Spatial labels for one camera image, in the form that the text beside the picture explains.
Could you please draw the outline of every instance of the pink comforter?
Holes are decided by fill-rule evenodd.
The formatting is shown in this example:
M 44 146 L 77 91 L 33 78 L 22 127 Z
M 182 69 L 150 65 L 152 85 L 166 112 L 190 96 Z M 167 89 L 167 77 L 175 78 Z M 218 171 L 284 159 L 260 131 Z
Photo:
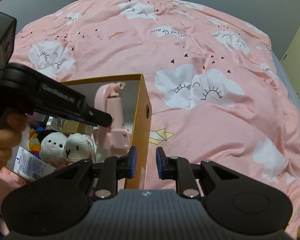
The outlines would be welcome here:
M 300 115 L 255 26 L 179 0 L 81 0 L 28 24 L 12 62 L 58 81 L 143 73 L 153 116 L 145 188 L 161 181 L 155 148 L 211 159 L 282 190 L 300 224 Z

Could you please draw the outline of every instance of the colorful plush toy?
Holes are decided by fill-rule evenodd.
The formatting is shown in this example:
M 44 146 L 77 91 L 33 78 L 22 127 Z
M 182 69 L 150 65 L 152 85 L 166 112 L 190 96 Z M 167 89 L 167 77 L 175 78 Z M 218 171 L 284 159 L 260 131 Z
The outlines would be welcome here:
M 68 138 L 60 132 L 53 132 L 47 135 L 41 142 L 41 150 L 39 153 L 41 160 L 56 168 L 64 164 L 66 160 L 63 157 L 63 150 L 67 139 Z
M 70 163 L 82 159 L 91 159 L 95 163 L 96 153 L 92 138 L 80 133 L 70 134 L 63 151 L 63 157 Z

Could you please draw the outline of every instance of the yellow box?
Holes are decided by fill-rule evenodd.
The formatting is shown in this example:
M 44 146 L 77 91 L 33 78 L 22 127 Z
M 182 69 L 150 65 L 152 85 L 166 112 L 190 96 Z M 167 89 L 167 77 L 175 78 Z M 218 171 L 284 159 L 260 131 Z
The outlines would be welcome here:
M 82 122 L 76 122 L 73 120 L 65 120 L 62 126 L 62 133 L 66 136 L 74 133 L 81 133 L 91 136 L 93 132 L 93 126 Z

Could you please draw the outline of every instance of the pink phone holder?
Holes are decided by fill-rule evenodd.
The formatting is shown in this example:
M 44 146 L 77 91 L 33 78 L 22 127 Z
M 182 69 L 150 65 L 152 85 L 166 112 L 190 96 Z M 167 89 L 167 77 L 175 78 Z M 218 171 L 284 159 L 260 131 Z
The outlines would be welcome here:
M 130 148 L 131 135 L 124 128 L 121 98 L 118 93 L 125 83 L 109 83 L 101 86 L 94 99 L 94 108 L 107 112 L 112 117 L 109 127 L 98 128 L 93 131 L 93 138 L 97 146 L 110 149 L 111 155 L 126 155 Z

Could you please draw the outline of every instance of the metal screw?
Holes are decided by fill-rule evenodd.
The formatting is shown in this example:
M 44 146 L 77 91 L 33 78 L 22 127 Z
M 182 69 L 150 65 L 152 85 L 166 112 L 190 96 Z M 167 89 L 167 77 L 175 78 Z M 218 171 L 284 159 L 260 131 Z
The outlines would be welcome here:
M 95 192 L 95 195 L 98 198 L 107 198 L 111 195 L 111 192 L 107 189 L 100 189 Z
M 189 198 L 193 198 L 193 197 L 196 197 L 200 194 L 199 191 L 197 191 L 196 189 L 193 189 L 193 188 L 189 188 L 189 189 L 186 189 L 184 192 L 183 192 L 183 195 L 185 195 L 186 197 L 189 197 Z

